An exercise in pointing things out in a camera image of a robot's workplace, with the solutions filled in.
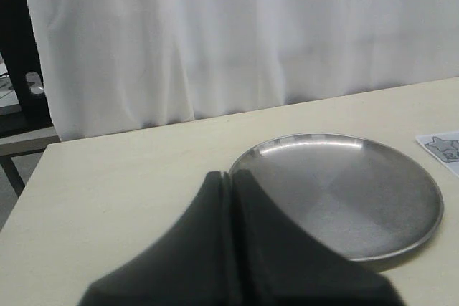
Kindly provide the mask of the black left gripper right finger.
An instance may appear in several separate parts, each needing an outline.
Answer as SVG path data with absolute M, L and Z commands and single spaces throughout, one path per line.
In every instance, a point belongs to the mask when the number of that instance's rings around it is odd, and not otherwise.
M 245 170 L 232 177 L 232 230 L 244 305 L 403 305 L 385 277 L 292 221 Z

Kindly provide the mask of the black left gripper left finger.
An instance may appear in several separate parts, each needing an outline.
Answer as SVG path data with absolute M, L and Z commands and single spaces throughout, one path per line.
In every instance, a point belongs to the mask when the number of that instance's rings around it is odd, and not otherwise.
M 81 305 L 236 305 L 230 180 L 209 172 L 180 219 L 137 257 L 93 282 Z

